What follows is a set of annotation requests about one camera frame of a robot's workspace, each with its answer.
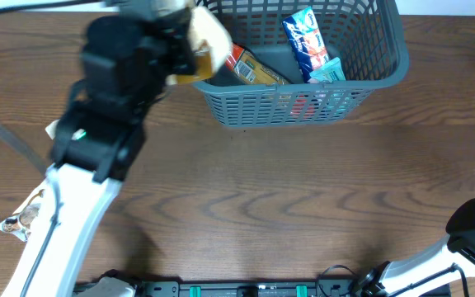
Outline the beige brown snack bag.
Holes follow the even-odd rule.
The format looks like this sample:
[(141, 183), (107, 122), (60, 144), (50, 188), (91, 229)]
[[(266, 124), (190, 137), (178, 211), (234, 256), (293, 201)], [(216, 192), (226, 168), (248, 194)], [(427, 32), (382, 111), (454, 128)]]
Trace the beige brown snack bag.
[(194, 74), (173, 74), (167, 77), (167, 85), (181, 85), (212, 78), (231, 54), (233, 42), (230, 34), (205, 6), (196, 6), (194, 0), (169, 1), (169, 8), (185, 8), (191, 13), (187, 39), (195, 58)]

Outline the orange cracker sleeve package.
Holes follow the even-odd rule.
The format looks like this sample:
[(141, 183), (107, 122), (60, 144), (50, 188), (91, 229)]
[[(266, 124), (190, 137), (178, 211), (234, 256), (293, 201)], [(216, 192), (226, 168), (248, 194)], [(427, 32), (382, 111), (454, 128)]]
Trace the orange cracker sleeve package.
[[(249, 50), (233, 44), (231, 54), (226, 58), (225, 65), (227, 69), (232, 71), (241, 83), (247, 85), (286, 85), (291, 81), (283, 75), (275, 71), (270, 66), (262, 63)], [(277, 107), (291, 108), (290, 114), (294, 118), (302, 116), (304, 119), (310, 119), (317, 111), (314, 102), (310, 102), (308, 106), (307, 99), (304, 95), (297, 96), (292, 106), (289, 105), (290, 95), (280, 95)]]

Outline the multicolour tissue pack strip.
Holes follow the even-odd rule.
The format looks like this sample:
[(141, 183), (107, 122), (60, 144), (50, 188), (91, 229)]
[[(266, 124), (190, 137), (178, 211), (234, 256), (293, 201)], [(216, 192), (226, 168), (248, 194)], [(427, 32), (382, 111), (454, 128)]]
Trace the multicolour tissue pack strip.
[(311, 72), (330, 61), (313, 9), (305, 7), (286, 17), (282, 26), (303, 75), (303, 81), (307, 83), (311, 79)]

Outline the teal snack bar wrapper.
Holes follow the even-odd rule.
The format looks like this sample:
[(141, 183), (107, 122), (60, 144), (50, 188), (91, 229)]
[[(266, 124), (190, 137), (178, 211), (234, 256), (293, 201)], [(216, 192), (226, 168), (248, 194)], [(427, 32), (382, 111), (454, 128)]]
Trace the teal snack bar wrapper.
[[(331, 59), (320, 68), (313, 70), (309, 75), (309, 83), (333, 83), (346, 80), (339, 57)], [(330, 91), (329, 93), (318, 93), (313, 96), (313, 101), (325, 103), (327, 113), (331, 113), (345, 100), (345, 93), (346, 91), (343, 89)]]

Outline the grey plastic basket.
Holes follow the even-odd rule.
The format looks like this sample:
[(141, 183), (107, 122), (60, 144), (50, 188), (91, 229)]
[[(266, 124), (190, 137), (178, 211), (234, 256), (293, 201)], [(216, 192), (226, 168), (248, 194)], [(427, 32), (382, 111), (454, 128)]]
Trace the grey plastic basket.
[[(287, 84), (246, 84), (227, 67), (196, 87), (216, 120), (230, 127), (326, 124), (343, 119), (371, 92), (398, 84), (409, 57), (397, 5), (391, 0), (201, 1), (233, 43), (287, 79)], [(311, 84), (303, 77), (282, 22), (313, 11), (331, 59), (344, 78)]]

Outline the long beige snack bag strip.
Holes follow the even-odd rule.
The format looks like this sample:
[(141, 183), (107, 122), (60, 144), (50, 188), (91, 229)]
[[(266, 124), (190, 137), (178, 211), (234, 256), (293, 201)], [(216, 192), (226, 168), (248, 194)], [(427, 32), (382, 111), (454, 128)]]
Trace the long beige snack bag strip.
[(0, 231), (26, 243), (31, 235), (31, 226), (38, 217), (49, 191), (50, 184), (44, 179), (9, 217), (0, 222)]

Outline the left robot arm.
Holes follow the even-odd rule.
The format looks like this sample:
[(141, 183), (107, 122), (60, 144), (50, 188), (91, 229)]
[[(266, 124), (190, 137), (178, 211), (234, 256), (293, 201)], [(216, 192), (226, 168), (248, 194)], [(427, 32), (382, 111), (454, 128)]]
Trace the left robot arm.
[(192, 1), (120, 1), (86, 30), (56, 128), (47, 187), (4, 294), (69, 296), (104, 213), (145, 141), (143, 122), (172, 74), (193, 74)]

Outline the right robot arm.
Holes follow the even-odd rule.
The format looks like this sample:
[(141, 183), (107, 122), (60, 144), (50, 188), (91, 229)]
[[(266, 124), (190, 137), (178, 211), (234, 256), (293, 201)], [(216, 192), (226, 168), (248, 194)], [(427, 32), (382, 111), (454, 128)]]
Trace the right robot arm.
[(446, 235), (426, 250), (401, 261), (384, 262), (360, 277), (351, 292), (358, 296), (422, 296), (461, 280), (475, 277), (475, 198), (450, 217)]

